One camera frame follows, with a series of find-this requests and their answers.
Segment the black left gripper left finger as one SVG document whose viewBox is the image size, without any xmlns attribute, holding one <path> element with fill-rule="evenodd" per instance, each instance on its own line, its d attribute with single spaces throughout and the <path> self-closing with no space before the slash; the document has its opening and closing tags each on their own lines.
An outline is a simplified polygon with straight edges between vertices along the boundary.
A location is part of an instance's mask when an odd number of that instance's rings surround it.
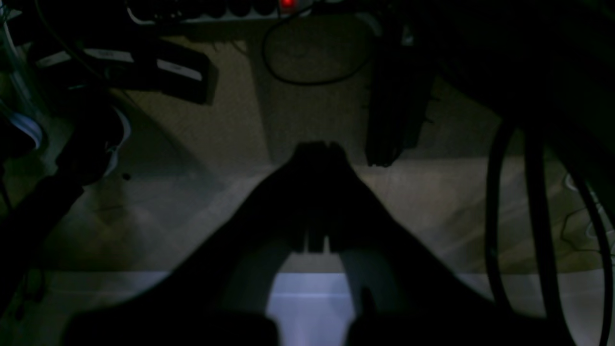
<svg viewBox="0 0 615 346">
<path fill-rule="evenodd" d="M 169 276 L 120 304 L 79 313 L 64 346 L 277 345 L 270 289 L 292 252 L 324 250 L 332 147 L 299 144 Z"/>
</svg>

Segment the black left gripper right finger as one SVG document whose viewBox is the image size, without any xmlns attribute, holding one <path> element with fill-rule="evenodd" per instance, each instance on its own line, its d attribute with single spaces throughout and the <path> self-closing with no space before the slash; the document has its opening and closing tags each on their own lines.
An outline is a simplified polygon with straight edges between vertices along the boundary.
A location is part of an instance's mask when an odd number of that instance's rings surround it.
<svg viewBox="0 0 615 346">
<path fill-rule="evenodd" d="M 552 318 L 527 317 L 462 283 L 404 229 L 330 145 L 331 239 L 340 253 L 357 317 L 348 346 L 570 346 Z"/>
</svg>

